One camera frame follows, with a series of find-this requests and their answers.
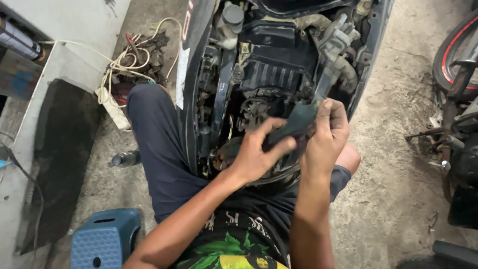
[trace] white power strip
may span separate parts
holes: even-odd
[[[116,101],[114,100],[113,96],[111,96],[111,94],[108,94],[108,90],[106,90],[105,87],[96,89],[96,95],[99,96],[101,94],[100,91],[103,91],[103,96],[109,95],[108,100],[106,102],[103,102],[103,106],[105,107],[110,117],[113,119],[118,129],[120,129],[121,131],[127,131],[128,129],[130,129],[131,125],[128,121],[128,118],[123,113],[123,110],[119,108],[117,104],[114,103]]]

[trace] hand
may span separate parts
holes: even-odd
[[[235,179],[240,180],[242,185],[258,180],[284,154],[295,149],[295,140],[288,137],[267,153],[262,151],[262,143],[266,135],[286,122],[281,118],[268,118],[257,130],[246,132],[236,159],[226,169]]]
[[[301,180],[327,178],[330,181],[330,174],[349,133],[344,104],[329,98],[321,102],[315,119],[315,134],[299,160]]]

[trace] white electrical cable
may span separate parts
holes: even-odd
[[[161,24],[162,24],[163,22],[167,21],[167,20],[175,21],[175,22],[178,24],[178,26],[179,26],[179,35],[181,36],[181,33],[183,32],[183,27],[182,27],[181,23],[180,23],[177,19],[175,19],[175,18],[165,18],[165,19],[161,20],[161,21],[158,23],[158,26],[156,27],[156,30],[154,31],[154,34],[151,36],[151,38],[149,38],[149,39],[147,39],[147,40],[145,40],[145,41],[143,41],[143,42],[137,43],[137,41],[138,41],[139,38],[141,37],[141,34],[137,34],[137,35],[135,35],[134,37],[132,37],[132,40],[133,40],[134,44],[135,44],[136,46],[139,46],[139,45],[141,45],[141,44],[143,44],[143,43],[146,43],[146,42],[152,40],[152,39],[158,34],[159,28],[161,27]],[[55,43],[58,43],[58,42],[61,42],[61,43],[65,42],[65,43],[71,43],[71,44],[78,45],[78,46],[83,47],[83,48],[86,48],[86,49],[88,49],[88,50],[90,50],[90,51],[92,51],[92,52],[94,52],[94,53],[100,55],[101,57],[107,59],[108,61],[110,61],[110,64],[108,65],[108,68],[107,68],[107,70],[106,70],[105,76],[104,76],[103,79],[101,80],[101,85],[100,85],[100,87],[104,87],[105,84],[106,84],[106,82],[108,82],[108,94],[107,94],[106,96],[104,96],[103,91],[102,91],[102,90],[99,91],[98,104],[100,104],[100,105],[101,105],[101,104],[104,104],[105,102],[107,102],[107,101],[108,101],[108,98],[112,98],[112,96],[111,96],[111,77],[112,77],[112,75],[113,75],[113,70],[119,70],[119,71],[130,72],[130,73],[132,73],[132,74],[134,74],[134,75],[137,75],[137,76],[141,76],[141,77],[143,77],[143,78],[150,79],[151,81],[153,81],[154,83],[156,83],[156,81],[154,81],[154,79],[152,79],[152,78],[150,78],[150,77],[148,77],[148,76],[146,76],[146,75],[143,75],[143,74],[140,74],[140,73],[138,73],[138,72],[133,71],[134,69],[140,69],[140,68],[144,67],[145,65],[147,65],[147,64],[149,63],[150,53],[149,53],[146,49],[144,49],[144,48],[138,48],[138,50],[142,50],[142,51],[146,52],[146,55],[147,55],[146,61],[145,61],[144,64],[142,64],[141,66],[139,66],[139,67],[134,67],[134,65],[136,64],[136,62],[138,61],[138,59],[137,59],[137,57],[136,57],[136,55],[135,55],[134,53],[130,52],[130,50],[132,49],[130,45],[128,45],[128,46],[126,47],[126,49],[118,56],[118,58],[116,58],[116,60],[113,61],[113,60],[111,60],[110,58],[108,58],[107,56],[105,56],[105,55],[99,53],[98,51],[96,51],[96,50],[94,50],[94,49],[92,49],[92,48],[90,48],[90,47],[88,47],[88,46],[86,46],[86,45],[84,45],[84,44],[75,42],[75,41],[70,41],[70,40],[56,40],[56,41],[43,41],[43,42],[39,42],[39,43],[55,44]],[[179,50],[180,50],[180,47],[178,48],[178,52],[176,53],[176,58],[174,59],[173,65],[171,65],[171,68],[169,69],[169,72],[168,72],[168,74],[166,75],[166,81],[168,80],[169,75],[171,74],[171,72],[172,72],[174,66],[176,65],[176,62],[177,62],[178,57],[179,57]],[[122,65],[120,64],[121,60],[122,60],[124,57],[126,57],[126,56],[133,56],[133,58],[134,58],[133,63],[132,63],[130,66],[128,66],[128,67],[127,67],[127,66],[122,66]],[[112,103],[113,103],[115,106],[119,107],[119,108],[126,107],[126,105],[118,105],[118,104],[116,104],[116,101],[113,101]]]

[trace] motorcycle engine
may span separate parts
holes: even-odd
[[[350,42],[360,34],[346,16],[276,19],[253,5],[225,2],[222,8],[203,57],[197,102],[199,173],[210,179],[233,162],[246,130],[269,116],[287,118],[298,102],[310,103],[330,55],[350,67],[348,73],[334,69],[335,83],[322,94],[346,99],[357,85]],[[348,44],[337,42],[344,35]],[[285,156],[252,185],[296,180],[298,157]]]

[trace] white label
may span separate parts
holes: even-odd
[[[184,83],[186,82],[187,62],[191,48],[183,50],[182,43],[180,46],[176,75],[176,106],[184,109]]]

